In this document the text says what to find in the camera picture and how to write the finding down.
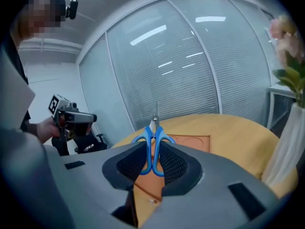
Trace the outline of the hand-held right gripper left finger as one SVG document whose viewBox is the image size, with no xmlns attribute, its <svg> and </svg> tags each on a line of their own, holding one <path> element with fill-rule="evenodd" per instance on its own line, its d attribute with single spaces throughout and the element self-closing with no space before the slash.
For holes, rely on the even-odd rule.
<svg viewBox="0 0 305 229">
<path fill-rule="evenodd" d="M 115 189 L 132 190 L 146 164 L 146 143 L 131 143 L 111 148 L 110 152 L 102 166 L 104 177 Z"/>
</svg>

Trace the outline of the person's left hand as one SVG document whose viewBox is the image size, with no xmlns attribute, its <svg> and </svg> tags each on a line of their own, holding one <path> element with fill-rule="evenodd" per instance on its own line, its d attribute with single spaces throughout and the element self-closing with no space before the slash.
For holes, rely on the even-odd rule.
<svg viewBox="0 0 305 229">
<path fill-rule="evenodd" d="M 60 137 L 59 130 L 54 123 L 53 118 L 50 116 L 43 120 L 42 122 L 36 124 L 37 127 L 37 137 L 42 144 L 47 142 L 50 138 Z"/>
</svg>

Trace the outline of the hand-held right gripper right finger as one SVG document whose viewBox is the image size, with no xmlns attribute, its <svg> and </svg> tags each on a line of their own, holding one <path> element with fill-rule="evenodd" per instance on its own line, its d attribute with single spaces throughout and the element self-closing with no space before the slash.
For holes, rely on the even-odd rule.
<svg viewBox="0 0 305 229">
<path fill-rule="evenodd" d="M 197 185 L 203 175 L 201 163 L 192 155 L 196 149 L 162 141 L 160 164 L 165 186 L 162 196 L 182 196 Z"/>
</svg>

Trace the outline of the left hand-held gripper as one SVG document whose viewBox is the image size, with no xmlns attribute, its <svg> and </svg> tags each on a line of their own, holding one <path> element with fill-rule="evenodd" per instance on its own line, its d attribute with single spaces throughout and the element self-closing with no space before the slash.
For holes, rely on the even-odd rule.
<svg viewBox="0 0 305 229">
<path fill-rule="evenodd" d="M 92 124 L 97 121 L 97 115 L 80 112 L 75 102 L 71 102 L 59 94 L 53 95 L 48 110 L 60 133 L 56 149 L 61 156 L 69 154 L 68 141 L 88 135 L 91 132 Z"/>
</svg>

